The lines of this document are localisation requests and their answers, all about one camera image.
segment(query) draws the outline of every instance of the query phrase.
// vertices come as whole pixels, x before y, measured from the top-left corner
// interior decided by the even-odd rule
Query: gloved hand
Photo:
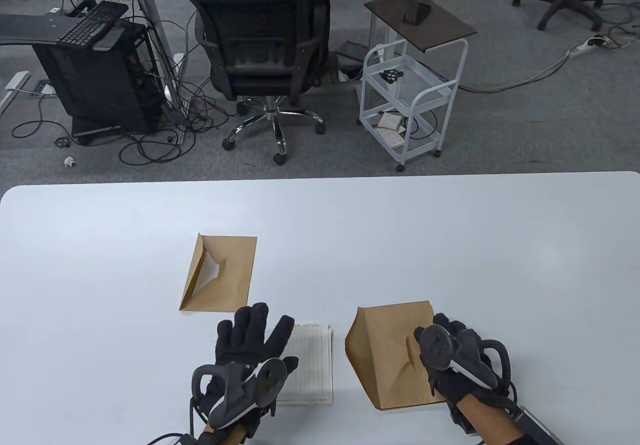
[[[265,342],[265,330],[267,327],[267,315],[269,307],[266,303],[256,303],[253,307],[242,307],[235,312],[233,317],[235,324],[231,320],[222,320],[217,324],[217,342],[215,343],[215,364],[227,365],[231,362],[249,365],[246,375],[249,376],[258,363],[266,359],[279,358],[284,351],[287,342],[293,331],[294,319],[287,315],[282,315],[278,324],[273,329],[271,335]],[[298,367],[297,356],[286,356],[283,359],[286,365],[286,372],[291,374]],[[224,395],[225,384],[220,377],[213,377],[206,386],[206,393],[199,404],[198,410],[208,416],[215,403]],[[247,431],[247,436],[251,438],[260,419],[265,415],[270,407],[255,408],[238,421]],[[227,427],[227,432],[231,433],[236,424]],[[222,439],[224,433],[216,431],[212,434],[218,439]],[[198,439],[206,441],[212,437],[203,433]]]
[[[433,317],[433,323],[446,329],[454,338],[462,330],[465,330],[467,326],[461,321],[450,321],[444,313],[438,313]],[[420,339],[425,329],[422,326],[416,328],[413,332],[413,336],[417,341]],[[493,370],[491,360],[486,353],[480,351],[480,358],[489,368]],[[427,366],[422,354],[420,354],[420,360],[427,369],[429,374],[429,385],[431,387],[431,394],[434,394],[434,390],[437,390],[442,397],[446,399],[446,403],[450,406],[455,406],[463,397],[471,393],[472,390],[478,387],[473,381],[468,379],[461,373],[455,372],[452,369],[436,370]]]

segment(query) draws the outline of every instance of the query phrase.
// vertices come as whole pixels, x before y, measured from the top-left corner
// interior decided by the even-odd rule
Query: paper booklet
[[[315,405],[334,403],[330,326],[297,324],[293,328],[282,357],[296,356],[299,364],[286,379],[278,395],[278,405]]]

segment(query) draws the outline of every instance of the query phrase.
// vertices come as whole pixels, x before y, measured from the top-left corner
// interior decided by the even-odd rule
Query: keyboard
[[[88,48],[100,40],[127,10],[129,7],[124,3],[101,1],[60,35],[57,43],[66,47]]]

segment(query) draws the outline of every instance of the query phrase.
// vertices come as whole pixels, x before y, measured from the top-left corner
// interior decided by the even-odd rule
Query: computer tower
[[[142,24],[121,20],[111,47],[86,49],[35,44],[51,85],[72,118],[71,136],[148,134],[158,129],[165,103],[162,82]]]

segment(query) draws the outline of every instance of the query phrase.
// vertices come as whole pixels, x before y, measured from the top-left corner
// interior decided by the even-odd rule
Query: brown envelope
[[[432,395],[420,361],[416,327],[434,323],[428,301],[358,307],[344,341],[347,358],[371,403],[378,410],[444,402]]]
[[[198,234],[180,310],[235,312],[247,305],[257,241],[252,236]],[[204,269],[212,278],[202,282]]]

